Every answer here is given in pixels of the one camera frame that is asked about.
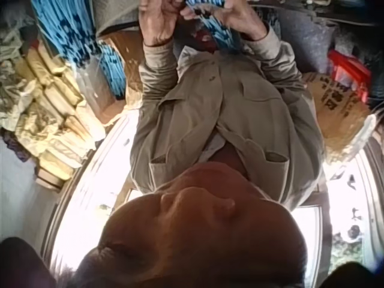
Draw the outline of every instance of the dark cloth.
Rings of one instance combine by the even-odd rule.
[[[14,151],[21,162],[27,162],[30,159],[31,153],[29,153],[28,150],[26,150],[23,145],[17,141],[14,133],[4,128],[0,128],[0,135],[4,143],[7,144],[7,148]]]
[[[0,243],[1,288],[55,288],[56,281],[35,250],[20,238]]]
[[[380,288],[384,287],[382,276],[374,275],[359,263],[350,262],[337,268],[320,288]]]

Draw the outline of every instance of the man's left hand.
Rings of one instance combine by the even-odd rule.
[[[140,0],[139,23],[144,44],[166,44],[173,35],[183,0]]]

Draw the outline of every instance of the hand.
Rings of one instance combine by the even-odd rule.
[[[160,46],[172,38],[182,2],[140,0],[139,23],[146,46]]]
[[[260,40],[267,35],[265,25],[249,6],[247,0],[226,0],[224,8],[209,4],[200,4],[197,7],[210,12],[224,26],[244,33],[253,41]],[[191,20],[196,16],[190,7],[185,7],[180,14],[185,20]]]

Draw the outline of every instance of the sleeve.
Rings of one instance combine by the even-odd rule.
[[[143,50],[145,61],[139,67],[143,83],[143,100],[130,156],[133,178],[136,177],[137,159],[141,153],[149,149],[145,147],[144,142],[157,124],[158,104],[178,82],[177,61],[173,54],[172,41],[160,47],[144,46]]]
[[[317,123],[313,97],[296,67],[292,47],[289,43],[280,41],[271,27],[265,38],[245,43],[254,52],[253,57],[260,62],[264,77],[279,90],[295,127],[294,150],[297,151],[297,159],[293,168],[293,189],[310,189],[310,183],[316,183],[322,170],[324,143]],[[308,176],[306,178],[310,178],[307,183],[303,183],[300,171]],[[302,203],[309,196],[305,193],[296,195],[300,194],[303,195],[302,199],[293,199],[296,204]]]

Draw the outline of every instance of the beige jacket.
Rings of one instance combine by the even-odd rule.
[[[292,48],[272,28],[246,44],[254,55],[201,53],[180,79],[173,43],[144,47],[143,105],[131,151],[140,191],[155,191],[196,163],[216,129],[272,200],[294,209],[311,194],[323,139]]]

